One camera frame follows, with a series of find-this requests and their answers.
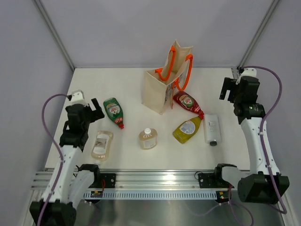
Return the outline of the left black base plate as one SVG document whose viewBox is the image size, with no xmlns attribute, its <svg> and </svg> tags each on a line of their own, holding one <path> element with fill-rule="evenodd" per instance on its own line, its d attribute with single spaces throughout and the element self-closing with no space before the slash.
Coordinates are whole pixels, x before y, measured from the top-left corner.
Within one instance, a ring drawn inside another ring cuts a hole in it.
<svg viewBox="0 0 301 226">
<path fill-rule="evenodd" d="M 90 188 L 102 189 L 104 188 L 115 188 L 116 174 L 115 173 L 100 173 L 94 179 L 93 184 Z"/>
</svg>

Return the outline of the aluminium mounting rail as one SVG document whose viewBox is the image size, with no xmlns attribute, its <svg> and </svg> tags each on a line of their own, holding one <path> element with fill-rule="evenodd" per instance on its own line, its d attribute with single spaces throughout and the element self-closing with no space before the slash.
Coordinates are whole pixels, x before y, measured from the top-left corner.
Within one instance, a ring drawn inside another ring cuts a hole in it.
<svg viewBox="0 0 301 226">
<path fill-rule="evenodd" d="M 115 190 L 199 190 L 198 174 L 213 170 L 134 170 L 102 169 L 101 174 L 115 174 Z"/>
</svg>

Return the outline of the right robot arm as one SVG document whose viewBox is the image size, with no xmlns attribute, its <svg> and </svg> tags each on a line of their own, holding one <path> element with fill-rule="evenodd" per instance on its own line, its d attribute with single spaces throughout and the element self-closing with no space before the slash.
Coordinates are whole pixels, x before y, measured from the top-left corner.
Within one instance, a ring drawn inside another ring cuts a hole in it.
<svg viewBox="0 0 301 226">
<path fill-rule="evenodd" d="M 248 174 L 231 164 L 218 164 L 213 182 L 219 187 L 227 183 L 238 190 L 242 202 L 277 204 L 290 182 L 272 159 L 266 131 L 263 105 L 257 103 L 260 82 L 251 76 L 239 79 L 225 78 L 220 99 L 234 105 L 234 114 L 245 135 L 250 159 Z"/>
</svg>

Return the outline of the white lotion bottle black cap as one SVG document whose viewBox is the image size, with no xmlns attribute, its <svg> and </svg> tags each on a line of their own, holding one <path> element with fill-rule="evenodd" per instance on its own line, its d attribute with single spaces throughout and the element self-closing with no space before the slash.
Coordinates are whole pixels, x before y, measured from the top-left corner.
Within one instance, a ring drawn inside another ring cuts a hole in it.
<svg viewBox="0 0 301 226">
<path fill-rule="evenodd" d="M 204 137 L 210 146 L 217 146 L 221 141 L 221 131 L 218 116 L 215 114 L 204 115 Z"/>
</svg>

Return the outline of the left aluminium frame post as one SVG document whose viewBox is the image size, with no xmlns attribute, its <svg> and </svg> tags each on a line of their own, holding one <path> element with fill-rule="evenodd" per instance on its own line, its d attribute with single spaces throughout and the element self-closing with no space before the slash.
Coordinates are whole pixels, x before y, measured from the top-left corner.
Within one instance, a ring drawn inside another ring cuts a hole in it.
<svg viewBox="0 0 301 226">
<path fill-rule="evenodd" d="M 34 6 L 36 7 L 37 11 L 39 12 L 42 20 L 44 21 L 47 29 L 49 30 L 54 42 L 56 43 L 60 53 L 62 54 L 64 60 L 66 61 L 69 68 L 74 72 L 75 71 L 75 64 L 73 63 L 73 60 L 70 57 L 70 54 L 68 53 L 65 45 L 63 44 L 61 37 L 55 28 L 52 19 L 50 18 L 46 7 L 44 6 L 43 2 L 41 0 L 32 0 Z"/>
</svg>

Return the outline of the aluminium frame post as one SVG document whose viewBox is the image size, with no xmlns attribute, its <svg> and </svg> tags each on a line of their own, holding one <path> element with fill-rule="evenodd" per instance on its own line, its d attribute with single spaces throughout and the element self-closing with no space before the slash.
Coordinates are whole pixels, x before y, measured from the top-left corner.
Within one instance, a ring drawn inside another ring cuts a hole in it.
<svg viewBox="0 0 301 226">
<path fill-rule="evenodd" d="M 252 37 L 252 40 L 250 44 L 248 45 L 242 59 L 240 60 L 239 64 L 237 65 L 237 68 L 245 66 L 249 58 L 251 57 L 252 53 L 254 52 L 261 36 L 263 35 L 266 27 L 268 26 L 270 20 L 272 19 L 274 13 L 276 12 L 279 4 L 281 3 L 281 0 L 273 0 L 266 11 L 260 25 L 258 26 L 254 36 Z"/>
<path fill-rule="evenodd" d="M 41 0 L 32 0 L 34 6 L 36 7 L 37 11 L 39 12 L 42 20 L 44 21 L 47 29 L 49 30 L 54 42 L 56 43 L 60 53 L 62 54 L 64 60 L 66 61 L 69 68 L 74 72 L 75 71 L 75 64 L 73 63 L 73 60 L 70 57 L 70 54 L 68 53 L 65 45 L 63 44 L 61 37 L 55 28 L 52 19 L 50 18 L 46 7 L 44 6 L 43 2 Z"/>
</svg>

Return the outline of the yellow dish soap bottle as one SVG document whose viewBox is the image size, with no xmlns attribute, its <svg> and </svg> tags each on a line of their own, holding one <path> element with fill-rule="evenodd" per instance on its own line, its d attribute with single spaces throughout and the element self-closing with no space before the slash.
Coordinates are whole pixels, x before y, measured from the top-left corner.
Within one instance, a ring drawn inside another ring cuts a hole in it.
<svg viewBox="0 0 301 226">
<path fill-rule="evenodd" d="M 202 119 L 202 116 L 197 116 L 184 121 L 173 131 L 173 137 L 181 144 L 186 143 L 198 132 Z"/>
</svg>

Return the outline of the green Fairy dish soap bottle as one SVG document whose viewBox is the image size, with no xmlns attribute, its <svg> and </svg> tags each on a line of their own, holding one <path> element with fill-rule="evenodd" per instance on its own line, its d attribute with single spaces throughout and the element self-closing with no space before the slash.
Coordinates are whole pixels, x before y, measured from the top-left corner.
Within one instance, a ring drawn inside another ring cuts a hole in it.
<svg viewBox="0 0 301 226">
<path fill-rule="evenodd" d="M 103 102 L 105 111 L 109 119 L 115 123 L 120 129 L 124 128 L 123 110 L 116 98 L 112 97 Z"/>
</svg>

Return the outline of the canvas bag orange handles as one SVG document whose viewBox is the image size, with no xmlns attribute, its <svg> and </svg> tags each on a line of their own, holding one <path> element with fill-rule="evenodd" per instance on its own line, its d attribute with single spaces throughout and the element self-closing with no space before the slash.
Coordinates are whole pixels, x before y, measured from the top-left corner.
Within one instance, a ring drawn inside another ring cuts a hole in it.
<svg viewBox="0 0 301 226">
<path fill-rule="evenodd" d="M 174 41 L 164 66 L 146 70 L 142 91 L 142 104 L 162 115 L 173 108 L 176 91 L 184 91 L 189 84 L 193 66 L 193 47 L 182 47 Z"/>
</svg>

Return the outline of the red Fairy dish soap bottle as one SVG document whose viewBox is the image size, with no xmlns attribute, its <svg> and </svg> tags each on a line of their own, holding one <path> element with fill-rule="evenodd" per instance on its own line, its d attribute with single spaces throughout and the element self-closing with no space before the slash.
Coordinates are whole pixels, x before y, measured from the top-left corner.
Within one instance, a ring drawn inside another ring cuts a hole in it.
<svg viewBox="0 0 301 226">
<path fill-rule="evenodd" d="M 173 100 L 183 109 L 195 113 L 200 119 L 204 118 L 204 112 L 200 108 L 197 101 L 185 91 L 178 91 L 174 96 Z"/>
</svg>

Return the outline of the small amber soap bottle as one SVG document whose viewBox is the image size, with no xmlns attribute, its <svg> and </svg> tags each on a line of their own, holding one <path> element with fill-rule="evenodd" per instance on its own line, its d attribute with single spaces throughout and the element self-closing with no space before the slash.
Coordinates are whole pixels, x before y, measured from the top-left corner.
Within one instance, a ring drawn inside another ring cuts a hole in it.
<svg viewBox="0 0 301 226">
<path fill-rule="evenodd" d="M 145 128 L 139 134 L 141 148 L 144 150 L 154 148 L 158 143 L 158 133 L 153 128 Z"/>
</svg>

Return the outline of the clear pale soap bottle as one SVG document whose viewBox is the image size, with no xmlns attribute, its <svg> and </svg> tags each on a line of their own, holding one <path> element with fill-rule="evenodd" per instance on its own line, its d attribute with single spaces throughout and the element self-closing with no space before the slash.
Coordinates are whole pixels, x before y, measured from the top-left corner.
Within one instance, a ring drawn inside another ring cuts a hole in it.
<svg viewBox="0 0 301 226">
<path fill-rule="evenodd" d="M 95 164 L 100 165 L 109 157 L 110 146 L 113 140 L 113 133 L 110 131 L 98 131 L 95 143 L 91 152 L 91 157 Z"/>
</svg>

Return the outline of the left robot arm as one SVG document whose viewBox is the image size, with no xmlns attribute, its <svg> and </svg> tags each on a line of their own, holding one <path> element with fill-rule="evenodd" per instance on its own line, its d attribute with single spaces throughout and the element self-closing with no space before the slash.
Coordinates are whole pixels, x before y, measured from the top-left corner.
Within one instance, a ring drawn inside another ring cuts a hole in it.
<svg viewBox="0 0 301 226">
<path fill-rule="evenodd" d="M 59 158 L 52 177 L 39 201 L 30 205 L 30 214 L 38 226 L 72 226 L 77 207 L 89 187 L 100 185 L 101 176 L 96 164 L 83 164 L 73 175 L 77 161 L 84 151 L 91 123 L 104 118 L 97 99 L 90 105 L 72 102 L 66 107 L 68 120 L 56 146 Z"/>
</svg>

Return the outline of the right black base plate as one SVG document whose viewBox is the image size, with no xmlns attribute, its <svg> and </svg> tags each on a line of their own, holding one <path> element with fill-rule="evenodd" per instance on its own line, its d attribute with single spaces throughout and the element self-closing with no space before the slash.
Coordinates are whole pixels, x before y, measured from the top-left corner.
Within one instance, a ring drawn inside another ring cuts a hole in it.
<svg viewBox="0 0 301 226">
<path fill-rule="evenodd" d="M 198 173 L 198 182 L 200 188 L 222 188 L 214 173 Z"/>
</svg>

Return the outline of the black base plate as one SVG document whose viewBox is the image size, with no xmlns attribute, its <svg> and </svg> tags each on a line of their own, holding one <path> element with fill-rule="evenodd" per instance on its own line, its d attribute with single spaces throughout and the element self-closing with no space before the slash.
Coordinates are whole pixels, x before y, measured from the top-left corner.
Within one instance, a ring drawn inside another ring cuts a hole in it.
<svg viewBox="0 0 301 226">
<path fill-rule="evenodd" d="M 90 188 L 102 189 L 104 188 L 115 188 L 116 174 L 115 173 L 100 173 L 94 179 L 93 184 Z"/>
<path fill-rule="evenodd" d="M 198 182 L 200 188 L 222 188 L 214 173 L 198 173 Z"/>
</svg>

